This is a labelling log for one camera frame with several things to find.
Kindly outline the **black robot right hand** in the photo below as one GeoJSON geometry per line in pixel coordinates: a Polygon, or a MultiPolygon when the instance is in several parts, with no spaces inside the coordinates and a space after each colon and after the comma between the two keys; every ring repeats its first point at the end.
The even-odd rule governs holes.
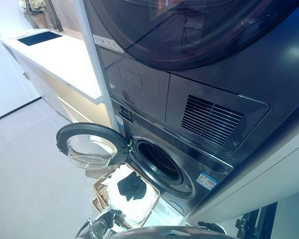
{"type": "Polygon", "coordinates": [[[227,235],[227,232],[225,231],[225,229],[219,224],[208,223],[208,222],[198,222],[198,225],[200,227],[203,227],[204,229],[227,235]]]}

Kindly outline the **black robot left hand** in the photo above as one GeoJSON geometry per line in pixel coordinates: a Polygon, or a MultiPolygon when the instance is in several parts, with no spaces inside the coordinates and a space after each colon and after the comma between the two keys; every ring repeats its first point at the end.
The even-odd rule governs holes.
{"type": "Polygon", "coordinates": [[[125,220],[121,210],[110,209],[108,211],[107,226],[112,228],[116,224],[119,227],[125,228],[125,220]]]}

